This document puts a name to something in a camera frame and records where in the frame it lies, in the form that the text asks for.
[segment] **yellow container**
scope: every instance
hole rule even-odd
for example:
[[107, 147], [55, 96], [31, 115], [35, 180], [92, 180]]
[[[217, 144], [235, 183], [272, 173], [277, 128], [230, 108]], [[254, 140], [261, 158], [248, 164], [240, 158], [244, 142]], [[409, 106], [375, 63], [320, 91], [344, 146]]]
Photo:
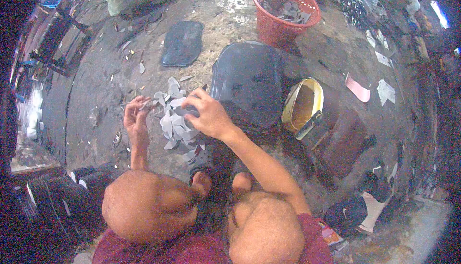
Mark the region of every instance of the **yellow container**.
[[323, 99], [322, 86], [313, 78], [293, 86], [282, 113], [284, 128], [297, 133], [318, 110], [322, 111]]

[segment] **black rubber mat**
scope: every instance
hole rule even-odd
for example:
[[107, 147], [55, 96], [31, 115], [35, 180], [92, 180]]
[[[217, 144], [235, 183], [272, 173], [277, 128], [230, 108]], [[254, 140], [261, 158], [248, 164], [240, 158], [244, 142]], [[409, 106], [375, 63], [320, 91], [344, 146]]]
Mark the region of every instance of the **black rubber mat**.
[[187, 67], [201, 52], [203, 24], [186, 21], [173, 25], [165, 36], [161, 64], [164, 67]]

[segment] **white cloth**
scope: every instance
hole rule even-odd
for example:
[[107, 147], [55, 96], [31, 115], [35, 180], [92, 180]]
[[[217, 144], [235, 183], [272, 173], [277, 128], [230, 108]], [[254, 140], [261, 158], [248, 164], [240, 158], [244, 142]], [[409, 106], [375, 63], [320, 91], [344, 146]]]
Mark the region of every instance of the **white cloth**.
[[362, 197], [365, 200], [366, 211], [368, 215], [366, 216], [365, 220], [363, 220], [362, 224], [359, 225], [359, 227], [365, 231], [373, 233], [376, 220], [383, 211], [384, 207], [386, 207], [389, 200], [386, 200], [384, 203], [380, 203], [375, 198], [373, 198], [372, 194], [367, 192], [363, 192]]

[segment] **red cloth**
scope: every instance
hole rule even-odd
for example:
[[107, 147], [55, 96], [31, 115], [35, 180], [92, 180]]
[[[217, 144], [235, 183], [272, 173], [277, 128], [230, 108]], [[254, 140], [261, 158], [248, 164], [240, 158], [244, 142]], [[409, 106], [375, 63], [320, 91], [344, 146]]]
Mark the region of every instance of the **red cloth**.
[[[321, 227], [308, 214], [298, 215], [306, 246], [299, 263], [333, 263], [331, 252], [324, 242]], [[118, 237], [111, 229], [104, 232], [96, 247], [93, 264], [183, 264], [230, 263], [224, 252], [221, 232], [211, 235], [188, 235], [177, 239], [162, 252], [155, 247], [134, 244]]]

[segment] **red plastic basket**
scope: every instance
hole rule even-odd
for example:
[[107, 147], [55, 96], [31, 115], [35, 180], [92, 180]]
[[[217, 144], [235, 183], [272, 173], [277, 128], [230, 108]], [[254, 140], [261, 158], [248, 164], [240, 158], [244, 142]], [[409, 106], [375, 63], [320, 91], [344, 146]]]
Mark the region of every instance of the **red plastic basket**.
[[306, 24], [294, 24], [279, 19], [262, 7], [265, 0], [253, 0], [256, 5], [256, 26], [259, 39], [276, 48], [283, 48], [287, 42], [293, 41], [297, 35], [305, 32], [308, 27], [317, 24], [321, 19], [319, 5], [315, 0], [291, 0], [298, 3], [299, 9], [311, 13]]

